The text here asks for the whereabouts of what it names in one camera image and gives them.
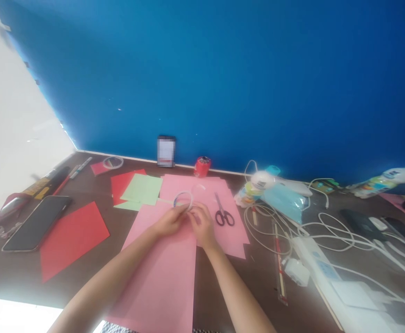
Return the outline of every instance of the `pink paper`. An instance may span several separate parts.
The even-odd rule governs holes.
[[[171,207],[160,201],[143,205],[122,249]],[[196,239],[184,223],[154,245],[106,320],[142,333],[191,333],[195,263]]]
[[[197,178],[191,176],[176,176],[166,174],[162,183],[159,197],[173,201],[176,194],[181,191],[192,191],[195,201],[204,203],[215,221],[215,214],[219,210],[215,198],[215,192],[224,210],[228,211],[235,219],[233,227],[220,226],[214,223],[215,236],[226,254],[245,259],[244,244],[250,244],[241,215],[239,214],[235,200],[225,180],[218,177]]]
[[[380,197],[384,198],[385,200],[389,201],[391,204],[393,204],[395,207],[397,207],[399,210],[401,210],[403,213],[405,213],[405,210],[401,206],[405,199],[396,194],[387,194],[387,193],[381,193]]]

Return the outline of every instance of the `pen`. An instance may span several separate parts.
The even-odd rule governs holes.
[[[53,195],[57,195],[60,190],[65,186],[65,184],[69,181],[69,179],[71,178],[71,176],[76,172],[76,170],[79,169],[79,165],[76,165],[73,169],[73,171],[70,172],[70,174],[65,178],[65,180],[63,181],[63,183],[60,184],[60,186],[57,188],[57,190],[53,193]]]
[[[70,179],[74,179],[77,174],[84,168],[87,166],[87,164],[92,160],[93,158],[90,157],[88,158],[85,162],[83,162],[83,164],[73,173],[73,175],[70,177]]]

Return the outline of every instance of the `red paper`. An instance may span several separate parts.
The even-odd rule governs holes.
[[[146,175],[145,170],[142,169],[111,177],[111,192],[113,193],[113,206],[126,202],[126,200],[122,200],[120,197],[125,192],[131,180],[133,179],[133,176],[136,173]]]
[[[405,210],[403,209],[402,206],[405,199],[402,196],[397,194],[381,193],[380,197],[389,201],[391,204],[393,204],[395,207],[397,207],[399,210],[405,213]]]
[[[198,186],[198,184],[204,186],[205,190]],[[245,259],[243,245],[250,244],[250,241],[226,181],[218,177],[197,178],[166,174],[159,197],[164,200],[173,201],[176,194],[181,191],[191,191],[195,201],[200,201],[208,207],[214,221],[216,239],[224,252]],[[235,219],[233,227],[227,224],[220,226],[215,222],[215,214],[219,210],[215,192],[218,193],[224,210],[228,211]]]
[[[101,173],[106,173],[107,171],[111,170],[104,166],[104,162],[94,163],[90,167],[95,176],[100,175]]]
[[[122,249],[171,207],[160,201],[143,205]],[[184,223],[154,245],[106,320],[142,333],[191,333],[195,263],[196,239]]]
[[[67,268],[110,236],[93,201],[60,219],[40,247],[42,282]]]

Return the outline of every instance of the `phone screen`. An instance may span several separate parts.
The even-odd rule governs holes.
[[[174,136],[159,136],[157,139],[157,166],[174,167],[174,150],[176,138]]]
[[[34,209],[2,251],[31,251],[37,248],[63,210],[71,203],[70,197],[48,196]]]

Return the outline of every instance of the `plastic bottle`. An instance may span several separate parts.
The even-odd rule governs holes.
[[[256,172],[250,181],[245,183],[242,189],[235,195],[235,202],[238,206],[246,208],[258,200],[264,190],[276,184],[276,176],[280,169],[276,166],[269,166],[264,171]]]
[[[394,168],[383,172],[378,177],[373,177],[365,183],[351,190],[356,197],[366,199],[386,192],[398,184],[405,183],[405,168]]]

